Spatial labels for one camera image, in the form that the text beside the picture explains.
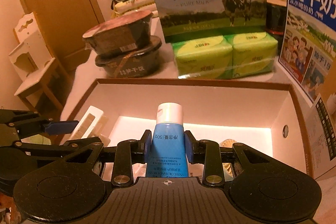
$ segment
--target hand cream tube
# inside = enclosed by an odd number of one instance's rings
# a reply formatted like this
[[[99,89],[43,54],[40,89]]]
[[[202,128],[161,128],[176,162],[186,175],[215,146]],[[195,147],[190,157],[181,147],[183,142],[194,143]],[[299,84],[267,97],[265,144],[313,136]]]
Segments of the hand cream tube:
[[[163,103],[157,109],[146,177],[183,178],[188,176],[182,106],[176,103]]]

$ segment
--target chair backrest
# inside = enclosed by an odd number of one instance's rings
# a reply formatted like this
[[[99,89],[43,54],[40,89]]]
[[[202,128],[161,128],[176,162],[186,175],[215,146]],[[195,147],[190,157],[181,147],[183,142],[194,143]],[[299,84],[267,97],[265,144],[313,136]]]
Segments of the chair backrest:
[[[52,56],[46,47],[34,13],[24,15],[14,31],[20,44],[9,54],[9,59],[24,81],[32,72],[42,70]]]

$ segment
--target metal screw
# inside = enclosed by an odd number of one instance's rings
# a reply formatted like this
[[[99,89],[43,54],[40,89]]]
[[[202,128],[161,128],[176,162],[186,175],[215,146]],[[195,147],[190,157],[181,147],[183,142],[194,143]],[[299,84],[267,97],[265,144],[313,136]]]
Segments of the metal screw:
[[[216,184],[216,183],[220,183],[222,181],[222,178],[218,175],[211,175],[211,176],[207,176],[205,180],[209,183]]]
[[[285,126],[283,127],[283,130],[282,130],[282,136],[283,136],[284,138],[287,138],[287,136],[288,136],[288,125],[285,125]]]
[[[129,182],[131,179],[128,177],[128,176],[125,176],[125,175],[119,175],[119,176],[116,176],[114,177],[114,182],[116,183],[127,183]]]

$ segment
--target white cap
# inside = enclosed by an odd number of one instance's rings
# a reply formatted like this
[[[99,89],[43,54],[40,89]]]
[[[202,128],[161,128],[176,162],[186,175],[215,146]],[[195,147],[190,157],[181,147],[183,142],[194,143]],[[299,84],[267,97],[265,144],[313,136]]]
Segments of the white cap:
[[[176,103],[163,103],[157,108],[156,123],[173,122],[183,125],[183,108]]]

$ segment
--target green tissue pack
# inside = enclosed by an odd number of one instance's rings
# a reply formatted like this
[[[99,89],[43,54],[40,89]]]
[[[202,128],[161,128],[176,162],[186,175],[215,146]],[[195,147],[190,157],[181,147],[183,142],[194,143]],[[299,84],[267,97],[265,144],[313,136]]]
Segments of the green tissue pack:
[[[266,32],[226,35],[232,45],[232,77],[272,71],[278,41]]]
[[[179,78],[232,78],[232,46],[223,35],[172,44]]]

